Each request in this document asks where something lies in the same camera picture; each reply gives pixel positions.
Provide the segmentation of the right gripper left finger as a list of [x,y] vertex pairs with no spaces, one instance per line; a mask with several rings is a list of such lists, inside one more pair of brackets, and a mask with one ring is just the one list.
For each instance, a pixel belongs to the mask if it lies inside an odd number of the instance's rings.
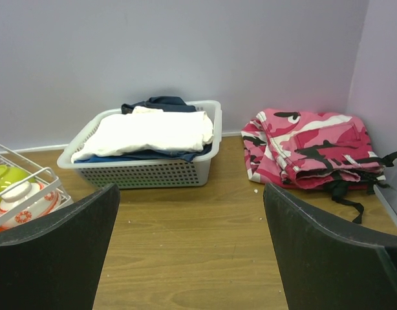
[[92,309],[119,204],[111,184],[0,232],[0,309]]

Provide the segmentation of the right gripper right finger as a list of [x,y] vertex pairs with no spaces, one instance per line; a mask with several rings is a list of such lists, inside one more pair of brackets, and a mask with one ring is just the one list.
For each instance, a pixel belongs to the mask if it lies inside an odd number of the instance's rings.
[[397,309],[397,236],[274,184],[263,202],[289,309]]

